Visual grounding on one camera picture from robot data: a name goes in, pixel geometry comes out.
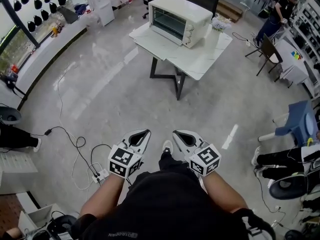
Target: power strip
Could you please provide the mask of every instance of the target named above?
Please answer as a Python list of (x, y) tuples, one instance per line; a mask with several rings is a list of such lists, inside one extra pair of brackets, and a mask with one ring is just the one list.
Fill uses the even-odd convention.
[(98, 176), (98, 177), (92, 176), (92, 179), (95, 183), (98, 183), (98, 179), (101, 182), (102, 180), (104, 180), (105, 178), (107, 178), (109, 176), (109, 172), (106, 169), (99, 171), (99, 174), (100, 174), (100, 176)]

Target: sneaker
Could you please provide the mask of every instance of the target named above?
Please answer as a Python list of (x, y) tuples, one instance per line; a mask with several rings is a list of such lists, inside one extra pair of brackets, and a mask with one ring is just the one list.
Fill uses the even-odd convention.
[(163, 143), (162, 151), (163, 152), (169, 152), (170, 154), (172, 154), (174, 152), (174, 145), (173, 145), (171, 140), (166, 140)]
[(254, 151), (254, 156), (253, 156), (253, 158), (252, 158), (252, 160), (251, 160), (251, 164), (252, 164), (254, 167), (256, 167), (256, 166), (259, 165), (258, 162), (257, 162), (257, 158), (258, 158), (259, 155), (262, 155), (262, 153), (261, 153), (261, 146), (258, 146), (258, 147), (255, 149), (255, 151)]
[(259, 44), (257, 38), (253, 38), (253, 43), (254, 43), (255, 47), (260, 48), (260, 44)]
[(267, 167), (262, 167), (261, 169), (256, 170), (256, 171), (255, 171), (255, 176), (256, 176), (257, 178), (263, 178), (262, 173), (263, 173), (263, 171), (264, 171), (265, 169), (267, 169)]
[(33, 148), (33, 152), (34, 153), (37, 153), (41, 147), (41, 143), (42, 143), (42, 140), (40, 138), (38, 138), (38, 145), (36, 145), (36, 147)]

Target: oven knob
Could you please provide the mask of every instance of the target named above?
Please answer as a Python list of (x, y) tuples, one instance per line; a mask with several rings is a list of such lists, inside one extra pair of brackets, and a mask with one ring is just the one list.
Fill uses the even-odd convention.
[(186, 26), (186, 30), (192, 31), (192, 30), (194, 30), (194, 29), (195, 29), (195, 27), (194, 27), (193, 25), (191, 25), (191, 24), (188, 24), (188, 25)]
[(188, 44), (188, 43), (190, 43), (190, 42), (191, 42), (191, 40), (190, 40), (189, 37), (184, 37), (184, 38), (183, 38), (183, 43)]
[(192, 33), (191, 33), (191, 31), (186, 31), (186, 32), (184, 32), (184, 35), (189, 38), (189, 37), (191, 37)]

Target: brown chair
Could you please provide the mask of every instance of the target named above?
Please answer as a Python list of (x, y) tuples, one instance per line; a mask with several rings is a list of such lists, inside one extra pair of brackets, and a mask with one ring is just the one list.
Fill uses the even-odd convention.
[(267, 37), (266, 34), (264, 34), (264, 38), (263, 38), (263, 42), (262, 45), (259, 49), (254, 50), (253, 52), (250, 52), (249, 54), (246, 55), (249, 56), (251, 54), (254, 54), (255, 52), (259, 52), (261, 53), (259, 57), (261, 57), (262, 55), (265, 56), (265, 62), (262, 66), (262, 68), (259, 70), (258, 74), (256, 74), (256, 76), (258, 76), (261, 72), (261, 70), (264, 68), (264, 66), (267, 64), (267, 61), (270, 61), (271, 63), (274, 64), (273, 68), (271, 68), (269, 70), (269, 73), (280, 63), (283, 62), (283, 59), (281, 58), (279, 52), (277, 51), (276, 47), (273, 45), (273, 43), (270, 41), (270, 39)]

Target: oven glass door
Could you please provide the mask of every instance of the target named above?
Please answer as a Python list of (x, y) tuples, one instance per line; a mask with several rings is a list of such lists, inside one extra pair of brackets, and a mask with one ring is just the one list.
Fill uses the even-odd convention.
[(153, 25), (182, 40), (186, 21), (170, 12), (153, 7)]

